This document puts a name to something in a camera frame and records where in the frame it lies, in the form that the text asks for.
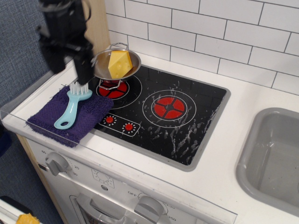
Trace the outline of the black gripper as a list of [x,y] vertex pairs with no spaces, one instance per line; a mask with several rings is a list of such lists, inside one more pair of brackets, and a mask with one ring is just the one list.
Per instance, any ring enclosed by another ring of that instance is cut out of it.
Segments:
[[88,15],[81,0],[38,1],[38,9],[46,21],[45,26],[37,28],[42,55],[53,73],[65,69],[63,53],[71,56],[79,84],[87,84],[93,78],[93,45],[85,37],[91,6],[88,1],[86,4]]

